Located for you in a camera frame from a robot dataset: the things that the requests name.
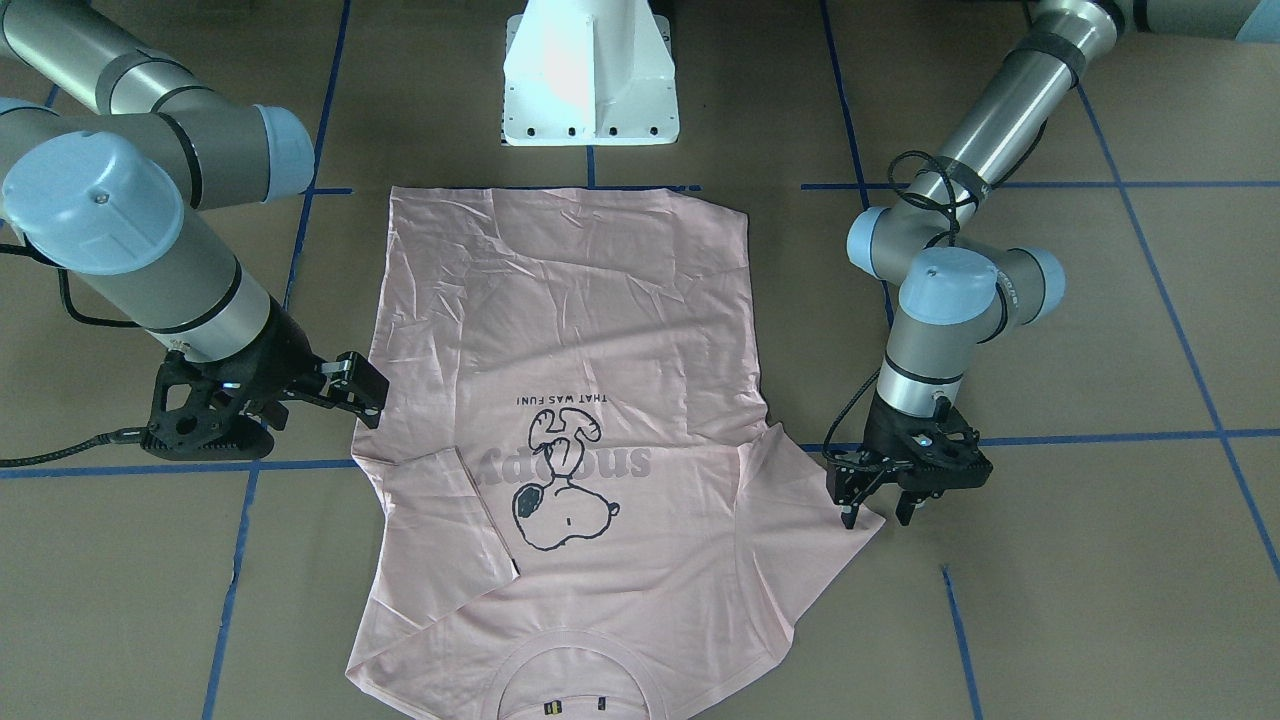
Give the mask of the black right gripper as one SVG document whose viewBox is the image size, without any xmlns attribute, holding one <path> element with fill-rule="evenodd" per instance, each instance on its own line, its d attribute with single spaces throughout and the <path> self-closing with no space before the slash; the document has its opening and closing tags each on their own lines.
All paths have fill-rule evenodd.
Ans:
<svg viewBox="0 0 1280 720">
<path fill-rule="evenodd" d="M 273 300 L 265 327 L 238 354 L 210 363 L 166 354 L 141 446 L 169 461 L 262 459 L 274 450 L 271 432 L 285 428 L 291 400 L 338 409 L 379 428 L 388 379 L 355 351 L 323 363 Z"/>
</svg>

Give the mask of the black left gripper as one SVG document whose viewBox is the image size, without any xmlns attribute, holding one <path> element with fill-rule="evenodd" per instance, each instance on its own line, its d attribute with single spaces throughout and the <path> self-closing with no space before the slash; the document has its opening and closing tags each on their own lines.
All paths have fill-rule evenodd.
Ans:
<svg viewBox="0 0 1280 720">
<path fill-rule="evenodd" d="M 835 430 L 865 392 L 860 388 L 849 400 L 826 434 L 826 488 L 841 507 L 845 529 L 855 527 L 861 506 L 882 486 L 901 488 L 895 516 L 909 527 L 928 500 L 988 480 L 993 465 L 980 451 L 980 433 L 945 397 L 929 416 L 913 416 L 876 396 L 858 451 L 835 450 Z"/>
</svg>

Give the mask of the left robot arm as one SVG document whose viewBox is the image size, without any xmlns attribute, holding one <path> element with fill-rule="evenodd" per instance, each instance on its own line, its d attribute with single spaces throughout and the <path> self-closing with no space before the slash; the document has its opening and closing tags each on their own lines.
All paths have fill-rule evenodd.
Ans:
<svg viewBox="0 0 1280 720">
<path fill-rule="evenodd" d="M 938 150 L 901 152 L 886 172 L 915 161 L 895 204 L 852 222 L 849 261 L 895 286 L 897 311 L 854 452 L 823 445 L 827 489 L 845 528 L 882 487 L 900 489 L 906 525 L 927 500 L 982 487 L 993 466 L 980 434 L 955 404 L 975 350 L 1061 304 L 1062 264 L 1041 249 L 996 249 L 966 224 L 1021 168 L 1055 108 L 1101 58 L 1132 33 L 1277 41 L 1275 1 L 1032 1 L 1029 26 Z"/>
</svg>

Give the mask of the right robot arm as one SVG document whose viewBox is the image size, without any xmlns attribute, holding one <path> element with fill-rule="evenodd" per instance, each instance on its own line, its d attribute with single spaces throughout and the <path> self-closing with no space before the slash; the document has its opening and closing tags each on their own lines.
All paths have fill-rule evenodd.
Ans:
<svg viewBox="0 0 1280 720">
<path fill-rule="evenodd" d="M 51 266 L 70 300 L 79 277 L 165 350 L 148 420 L 68 448 L 3 461 L 52 462 L 105 445 L 155 457 L 256 460 L 303 401 L 380 424 L 387 378 L 361 354 L 317 356 L 282 304 L 201 211 L 270 202 L 314 182 L 314 145 L 289 110 L 238 105 L 175 58 L 84 1 L 5 1 L 3 55 L 84 104 L 86 117 L 3 100 L 3 251 Z"/>
</svg>

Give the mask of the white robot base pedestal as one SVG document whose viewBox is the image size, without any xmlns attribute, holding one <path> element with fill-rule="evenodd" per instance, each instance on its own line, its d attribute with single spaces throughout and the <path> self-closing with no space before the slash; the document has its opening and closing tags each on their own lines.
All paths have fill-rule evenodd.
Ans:
<svg viewBox="0 0 1280 720">
<path fill-rule="evenodd" d="M 681 132 L 671 1 L 529 1 L 506 22 L 500 137 L 655 146 Z"/>
</svg>

